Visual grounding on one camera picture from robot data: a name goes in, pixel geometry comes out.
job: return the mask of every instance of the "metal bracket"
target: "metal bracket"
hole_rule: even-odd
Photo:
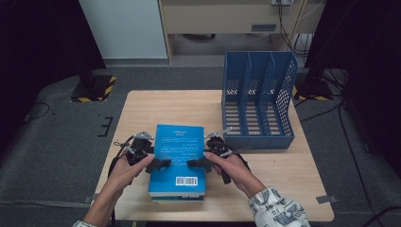
[[[147,131],[141,131],[141,132],[137,133],[136,135],[134,135],[133,138],[154,140],[154,137],[151,136]]]
[[[85,202],[85,203],[92,203],[92,201],[94,201],[94,200],[97,198],[97,196],[98,196],[97,193],[93,194],[92,196],[85,196],[85,197],[83,198],[83,202]]]
[[[325,202],[334,203],[334,202],[339,201],[339,199],[337,199],[336,196],[320,196],[320,197],[317,197],[316,200],[318,201],[319,204],[322,204]]]
[[[125,148],[126,148],[131,154],[135,154],[135,149],[131,148],[130,146],[125,146]]]
[[[220,135],[220,134],[224,134],[224,133],[227,132],[227,131],[233,131],[233,130],[234,130],[234,127],[230,127],[230,128],[228,128],[227,130],[223,130],[223,131],[212,131],[212,133],[210,133],[210,134],[208,134],[208,135],[205,135],[204,138],[205,138],[205,139],[206,139],[206,138],[212,138],[212,137],[218,136],[218,135]]]

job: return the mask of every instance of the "black cable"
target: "black cable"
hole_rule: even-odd
[[[340,72],[342,72],[342,73],[344,74],[344,84],[346,84],[346,83],[347,83],[347,80],[348,80],[348,73],[342,71],[342,69],[339,69],[339,70],[340,70]]]
[[[335,80],[328,78],[326,76],[322,76],[322,79],[326,80],[327,82],[331,83],[333,86],[335,86],[339,91],[342,90],[342,84],[338,84]]]
[[[284,43],[286,43],[287,47],[294,53],[294,55],[296,57],[301,58],[305,53],[299,53],[294,47],[292,47],[291,40],[289,39],[287,32],[283,26],[283,5],[281,3],[281,0],[278,0],[277,3],[278,3],[278,16],[279,16],[279,21],[280,21],[281,38],[283,39]]]
[[[128,138],[127,141],[123,144],[121,144],[119,142],[113,142],[114,145],[120,147],[120,150],[117,152],[117,155],[115,155],[115,157],[112,160],[112,164],[109,167],[109,175],[110,175],[115,163],[117,162],[117,160],[123,156],[121,153],[123,152],[124,148],[130,144],[130,140],[132,140],[132,139],[133,139],[133,135],[130,136],[130,138]],[[117,226],[116,221],[115,221],[115,209],[113,209],[113,212],[112,212],[112,226]]]
[[[303,124],[303,123],[305,123],[306,121],[309,121],[309,120],[311,120],[311,119],[313,119],[313,118],[315,118],[315,117],[318,117],[318,116],[321,116],[321,115],[324,115],[324,114],[328,114],[328,113],[330,113],[330,112],[336,110],[336,108],[338,108],[339,105],[342,104],[342,102],[341,102],[340,104],[337,104],[336,106],[334,106],[333,108],[331,108],[331,109],[328,110],[328,111],[325,111],[325,112],[322,112],[322,113],[317,113],[317,114],[315,114],[315,115],[312,115],[312,116],[310,116],[310,117],[307,117],[307,118],[305,118],[305,119],[302,119],[302,120],[301,120],[301,124]]]
[[[348,137],[348,133],[347,133],[347,131],[345,129],[345,126],[344,126],[344,123],[342,121],[341,106],[342,106],[343,103],[344,103],[344,99],[342,100],[342,103],[339,105],[339,120],[340,120],[340,123],[341,123],[342,132],[344,133],[345,139],[347,141],[348,148],[351,151],[351,156],[353,158],[355,167],[357,169],[357,175],[358,175],[360,183],[362,185],[363,193],[365,195],[366,201],[368,202],[369,209],[371,210],[371,212],[376,217],[375,219],[377,219],[377,222],[379,223],[379,225],[383,227],[383,224],[381,223],[380,219],[377,217],[377,214],[375,213],[375,210],[373,209],[371,199],[369,198],[368,191],[367,191],[366,186],[365,186],[365,182],[363,181],[362,174],[360,173],[360,170],[359,170],[359,165],[357,164],[357,158],[355,156],[354,150],[352,149],[351,142],[350,142],[349,137]]]
[[[380,216],[386,214],[387,212],[389,212],[389,211],[391,211],[391,210],[401,210],[401,206],[391,206],[391,207],[388,207],[388,208],[384,209],[383,211],[381,211],[380,213],[378,213],[376,216],[374,216],[373,218],[371,218],[370,220],[368,220],[368,222],[366,222],[364,225],[362,225],[362,227],[369,226],[369,225],[372,224],[372,222],[374,222],[376,219],[380,218]]]
[[[299,105],[303,104],[303,103],[304,103],[304,102],[306,102],[306,101],[307,101],[307,99],[304,99],[304,100],[302,100],[302,101],[298,102],[297,104],[295,104],[295,106],[294,106],[294,107],[297,107],[297,106],[299,106]]]
[[[298,34],[297,37],[295,38],[295,42],[294,42],[294,49],[297,52],[301,52],[301,55],[304,55],[304,57],[307,55],[308,50],[306,50],[306,46],[304,44],[304,42],[302,41],[302,38],[300,39],[301,34]],[[304,49],[298,49],[297,45],[298,45],[298,41],[301,41],[301,45],[304,47]]]
[[[337,31],[340,29],[340,26],[342,24],[342,22],[345,20],[345,18],[348,16],[348,13],[351,11],[351,9],[354,7],[355,3],[357,2],[357,0],[354,0],[350,6],[348,7],[348,9],[344,12],[344,14],[342,15],[340,21],[337,23],[336,27],[333,29],[333,32],[331,32],[330,36],[326,39],[326,42],[323,44],[323,46],[319,49],[318,53],[315,55],[315,60],[318,58],[321,58],[324,54],[324,51],[326,51],[327,46],[329,46],[329,43],[331,43],[333,37],[335,37]],[[320,66],[322,66],[322,61],[318,61],[317,63]]]
[[[328,73],[328,75],[339,85],[339,87],[341,89],[343,89],[344,86],[345,86],[346,81],[341,82],[336,76],[334,76],[334,73],[333,73],[332,69],[328,69],[328,71],[330,72],[330,73]]]
[[[309,51],[307,50],[307,42],[309,41],[309,34],[307,34],[307,36],[306,36],[306,44],[305,44],[305,49],[304,49],[304,53],[305,53],[305,55],[304,55],[304,65],[305,65],[305,63],[306,63],[306,57],[307,57],[307,54],[309,54]]]
[[[37,103],[35,103],[35,105],[44,105],[47,107],[47,110],[39,116],[30,117],[29,120],[41,118],[42,116],[46,115],[50,111],[50,106],[47,103],[37,102]]]

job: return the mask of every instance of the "hand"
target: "hand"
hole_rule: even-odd
[[[113,172],[110,174],[106,184],[111,184],[115,192],[122,193],[124,188],[128,186],[153,159],[154,154],[148,154],[148,157],[144,158],[141,162],[130,166],[127,161],[127,156],[123,153],[115,164]]]
[[[95,226],[106,226],[124,188],[130,184],[153,159],[154,154],[148,154],[148,157],[141,160],[141,162],[130,166],[126,156],[121,156],[83,221]]]
[[[253,197],[255,194],[266,188],[266,186],[245,167],[238,156],[230,155],[226,159],[223,159],[212,152],[204,152],[203,154],[208,160],[217,164],[214,168],[218,175],[221,176],[221,169],[223,168],[231,177],[235,186],[243,191],[248,198]]]

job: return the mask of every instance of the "sleeve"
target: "sleeve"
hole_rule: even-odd
[[[73,225],[73,227],[96,227],[95,225],[91,225],[88,223],[85,223],[81,220],[77,220],[77,222],[75,222],[75,224]]]
[[[248,204],[258,227],[310,227],[301,204],[282,198],[274,187],[257,193]]]

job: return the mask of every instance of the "blue book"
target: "blue book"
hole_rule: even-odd
[[[190,168],[186,161],[203,157],[203,135],[199,126],[157,125],[154,154],[171,164],[150,173],[148,192],[153,201],[202,201],[204,169]]]

